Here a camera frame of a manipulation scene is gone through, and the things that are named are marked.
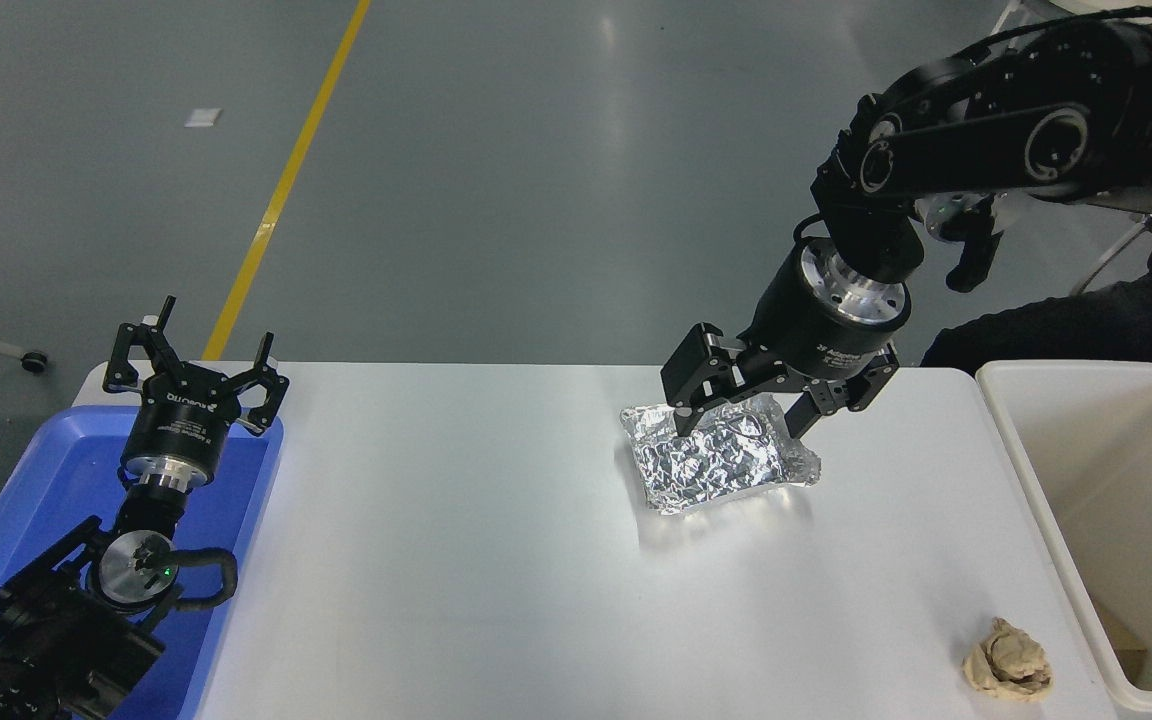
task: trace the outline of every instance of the white table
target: white table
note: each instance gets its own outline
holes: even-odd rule
[[[282,464],[198,717],[1115,715],[964,374],[901,370],[820,420],[817,487],[662,518],[617,423],[654,367],[280,372]],[[1047,647],[1041,705],[961,676],[995,615]]]

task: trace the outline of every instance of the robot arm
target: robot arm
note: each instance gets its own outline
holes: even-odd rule
[[[895,372],[890,338],[923,260],[915,200],[931,197],[929,228],[964,245],[946,278],[956,291],[988,274],[1006,192],[1152,215],[1152,29],[1105,20],[1128,14],[1152,10],[1022,28],[1047,29],[992,59],[1005,38],[987,38],[863,97],[817,169],[819,214],[795,229],[749,328],[695,325],[660,370],[679,433],[758,392],[803,392],[786,415],[794,437],[867,407]],[[817,220],[828,237],[804,236]]]
[[[152,635],[173,611],[210,611],[233,597],[238,562],[228,550],[179,550],[173,538],[188,495],[211,483],[233,423],[252,434],[273,424],[288,379],[270,358],[265,334],[252,367],[229,378],[182,363],[164,336],[174,297],[152,323],[119,325],[106,392],[141,394],[120,457],[127,488],[113,528],[83,520],[0,588],[0,717],[104,720],[166,650]],[[145,350],[145,382],[128,355]],[[265,389],[260,406],[238,396]],[[182,597],[180,568],[214,564],[221,586]]]

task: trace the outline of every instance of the aluminum foil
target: aluminum foil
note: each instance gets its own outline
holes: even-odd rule
[[[672,407],[622,410],[647,506],[673,515],[746,488],[814,486],[820,460],[790,438],[782,412],[772,396],[755,395],[710,410],[690,437],[677,437]]]

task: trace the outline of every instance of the white bin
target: white bin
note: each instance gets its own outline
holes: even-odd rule
[[[1006,361],[977,382],[1111,696],[1152,712],[1152,364]],[[1137,684],[1090,596],[1149,649]]]

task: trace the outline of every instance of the gray floor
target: gray floor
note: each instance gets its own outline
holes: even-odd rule
[[[0,487],[116,323],[173,291],[200,354],[354,5],[0,3],[0,338],[52,358],[0,357]],[[740,331],[856,99],[1002,5],[376,0],[227,357],[271,329],[288,361],[659,364]],[[929,243],[905,359],[1124,227],[1038,206],[970,296]]]

